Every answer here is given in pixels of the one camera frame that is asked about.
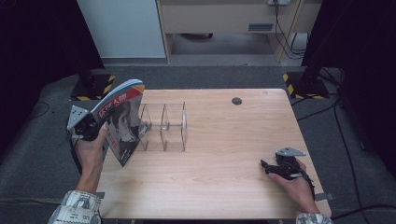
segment patterned sleeve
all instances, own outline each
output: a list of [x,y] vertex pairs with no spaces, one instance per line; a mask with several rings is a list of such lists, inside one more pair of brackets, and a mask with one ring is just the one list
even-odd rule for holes
[[53,212],[49,224],[101,224],[100,202],[96,195],[78,190],[68,191],[61,205]]
[[332,224],[332,220],[322,214],[301,213],[296,218],[296,224]]

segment magazine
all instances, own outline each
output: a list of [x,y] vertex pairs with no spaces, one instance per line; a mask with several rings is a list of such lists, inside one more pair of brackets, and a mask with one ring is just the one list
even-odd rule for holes
[[108,120],[107,143],[124,166],[139,143],[139,106],[145,86],[139,79],[130,79],[111,91],[92,111],[100,120],[110,107],[115,107]]

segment white cabinet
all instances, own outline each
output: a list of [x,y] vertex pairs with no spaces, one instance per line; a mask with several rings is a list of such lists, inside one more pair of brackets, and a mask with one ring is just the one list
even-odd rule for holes
[[165,58],[155,0],[78,0],[102,58]]

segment black cable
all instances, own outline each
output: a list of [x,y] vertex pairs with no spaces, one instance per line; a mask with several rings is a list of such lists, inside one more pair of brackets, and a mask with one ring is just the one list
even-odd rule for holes
[[332,83],[332,84],[333,84],[335,87],[337,87],[337,88],[340,88],[340,86],[341,86],[341,84],[338,83],[338,81],[333,80],[333,79],[328,78],[328,77],[325,77],[325,76],[323,76],[323,75],[321,75],[321,74],[319,74],[318,77],[321,77],[322,79],[324,79],[324,80],[326,80],[326,81]]
[[291,49],[292,49],[292,50],[296,50],[296,51],[300,51],[298,54],[304,55],[304,54],[305,54],[305,49],[295,49],[295,48],[293,47],[294,42],[295,42],[295,40],[296,40],[296,37],[297,37],[297,34],[294,34],[294,37],[293,37],[293,39],[291,40],[291,44],[290,44]]
[[345,213],[345,214],[343,214],[343,215],[339,215],[339,216],[336,216],[336,217],[332,217],[332,220],[336,220],[336,219],[343,218],[343,217],[348,217],[348,216],[353,215],[353,214],[355,214],[355,213],[359,213],[359,212],[361,212],[361,211],[370,210],[370,209],[375,209],[375,208],[389,208],[389,209],[395,209],[395,210],[396,210],[396,206],[393,206],[393,205],[389,205],[389,204],[376,204],[376,205],[365,206],[365,207],[363,207],[363,208],[359,208],[359,209],[356,209],[356,210],[347,212],[347,213]]
[[45,115],[47,112],[49,112],[49,110],[50,110],[50,105],[49,105],[49,104],[47,104],[47,103],[45,103],[45,102],[42,102],[42,101],[37,102],[37,105],[38,105],[38,104],[46,105],[46,106],[47,106],[46,111],[44,111],[44,112],[41,113],[40,115],[32,116],[32,117],[29,117],[29,118],[27,118],[27,119],[37,119],[37,118],[40,118],[41,116]]
[[297,121],[301,121],[301,120],[303,120],[303,119],[308,119],[308,118],[311,118],[311,117],[314,116],[314,115],[317,115],[317,114],[321,114],[321,113],[323,113],[323,112],[326,112],[326,111],[332,109],[332,107],[333,107],[334,105],[336,105],[340,100],[341,100],[341,98],[338,98],[331,106],[326,107],[326,108],[324,108],[324,109],[322,109],[322,110],[319,110],[318,112],[315,112],[315,113],[313,113],[313,114],[306,115],[306,116],[304,116],[304,117],[302,117],[302,118],[300,118],[300,119],[297,119]]
[[285,52],[285,54],[286,54],[286,56],[287,56],[288,58],[290,58],[290,59],[292,59],[292,60],[299,60],[299,59],[302,59],[303,57],[298,57],[298,58],[292,58],[292,57],[290,57],[289,54],[288,54],[288,52],[286,51],[285,45],[283,45],[283,44],[280,42],[279,38],[277,37],[277,27],[279,27],[281,34],[283,35],[283,37],[284,37],[285,40],[286,40],[286,41],[285,41],[285,42],[286,42],[286,45],[288,46],[288,48],[289,48],[289,50],[291,51],[291,53],[294,53],[293,50],[292,50],[292,49],[290,48],[290,46],[289,46],[288,39],[286,38],[286,36],[285,36],[285,34],[284,34],[283,30],[282,30],[282,27],[280,27],[280,24],[279,24],[279,20],[278,20],[278,11],[279,11],[278,2],[275,0],[275,1],[274,1],[274,4],[275,4],[275,14],[276,14],[275,37],[276,37],[277,42],[280,44],[280,46],[282,47],[283,51]]
[[332,73],[330,72],[329,68],[327,67],[322,67],[321,68],[328,76],[330,79],[332,79],[335,82],[338,82],[337,79],[332,75]]
[[297,102],[294,102],[293,104],[291,104],[291,106],[297,105],[298,103],[300,103],[300,102],[302,102],[302,101],[304,101],[306,99],[308,99],[308,98],[304,98],[304,99],[301,99],[301,100],[299,100]]
[[[359,193],[358,182],[356,181],[355,168],[353,167],[353,162],[352,162],[352,159],[350,157],[349,149],[347,147],[347,141],[346,141],[346,139],[344,137],[343,130],[341,129],[340,121],[338,120],[336,105],[337,104],[333,105],[334,117],[335,117],[335,121],[337,122],[338,131],[340,132],[341,138],[343,140],[343,144],[344,144],[344,148],[346,150],[347,158],[349,160],[349,166],[350,166],[350,170],[352,172],[352,179],[353,179],[353,184],[354,184],[354,187],[355,187],[356,197],[358,199],[359,209],[362,209],[361,195]],[[370,221],[368,220],[367,216],[364,214],[363,210],[361,210],[361,214],[363,215],[364,220],[366,221],[366,223],[370,223]]]
[[77,166],[79,174],[81,175],[82,174],[82,166],[81,166],[81,162],[78,159],[78,154],[77,154],[77,149],[76,149],[78,140],[79,139],[77,139],[76,142],[73,143],[72,136],[70,135],[70,137],[69,137],[70,153],[72,154],[73,161],[74,161],[75,165]]

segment yellow black striped tape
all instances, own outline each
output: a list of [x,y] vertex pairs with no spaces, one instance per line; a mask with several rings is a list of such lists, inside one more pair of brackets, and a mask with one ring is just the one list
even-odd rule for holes
[[114,78],[116,78],[116,76],[110,76],[110,78],[108,79],[107,86],[105,87],[105,90],[103,91],[102,97],[105,97],[110,92],[111,85],[113,85]]
[[283,80],[286,83],[286,87],[288,88],[289,95],[292,99],[325,99],[326,96],[319,95],[319,94],[300,94],[296,93],[293,85],[290,82],[288,74],[283,74]]
[[294,88],[293,88],[293,86],[291,85],[291,82],[290,82],[290,80],[289,80],[288,74],[283,74],[283,80],[284,80],[285,83],[286,83],[286,87],[288,88],[290,97],[291,97],[291,98],[296,98],[296,95],[294,94]]
[[116,78],[116,76],[110,76],[108,78],[107,85],[106,85],[105,89],[103,90],[102,95],[97,95],[97,96],[77,96],[76,98],[73,98],[71,100],[73,100],[73,101],[102,100],[102,98],[107,96],[108,93],[110,92],[111,85],[113,85],[114,78]]

